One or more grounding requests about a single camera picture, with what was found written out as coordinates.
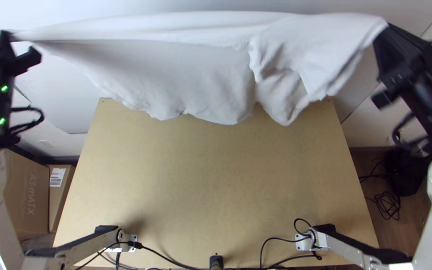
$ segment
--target white wall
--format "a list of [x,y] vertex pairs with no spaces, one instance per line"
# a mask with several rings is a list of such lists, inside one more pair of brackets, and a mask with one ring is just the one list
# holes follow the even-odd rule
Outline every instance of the white wall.
[[[432,1],[425,0],[0,0],[0,29],[31,29],[76,20],[182,11],[271,11],[301,14],[358,12],[382,16],[412,33],[422,34],[432,23]],[[16,43],[23,52],[27,44]],[[335,101],[345,119],[374,88],[376,63],[372,49]],[[102,94],[83,73],[50,54],[16,80],[30,102],[41,107],[47,121],[24,134],[30,150],[52,156],[79,155],[84,134]],[[39,141],[46,140],[53,148]]]
[[[423,34],[424,39],[432,40],[432,25]],[[389,105],[379,111],[371,99],[366,98],[357,109],[341,124],[350,147],[381,147],[393,144],[389,139],[395,126],[409,112],[406,103],[400,99],[397,103]],[[425,131],[417,120],[413,120],[401,132],[407,139],[415,139]]]

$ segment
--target wooden board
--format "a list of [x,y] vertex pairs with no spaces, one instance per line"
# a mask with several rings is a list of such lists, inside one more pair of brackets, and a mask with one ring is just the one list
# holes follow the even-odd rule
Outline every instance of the wooden board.
[[[101,99],[55,245],[98,225],[120,225],[184,264],[207,268],[218,253],[226,267],[258,267],[265,239],[294,240],[296,218],[335,224],[339,232],[378,246],[331,101],[312,104],[284,127],[259,106],[242,123],[225,126],[190,115],[159,121]],[[300,254],[293,243],[270,241],[263,263]],[[322,261],[284,265],[348,263],[334,253],[322,255]],[[175,267],[146,250],[122,254],[121,263]],[[109,266],[102,258],[90,265]]]

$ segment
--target white cloth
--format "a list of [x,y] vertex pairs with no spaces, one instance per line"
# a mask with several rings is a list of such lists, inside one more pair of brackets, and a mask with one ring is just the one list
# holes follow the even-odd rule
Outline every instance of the white cloth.
[[259,102],[287,126],[310,102],[335,95],[386,27],[355,13],[217,11],[69,22],[15,37],[159,120],[191,114],[233,125]]

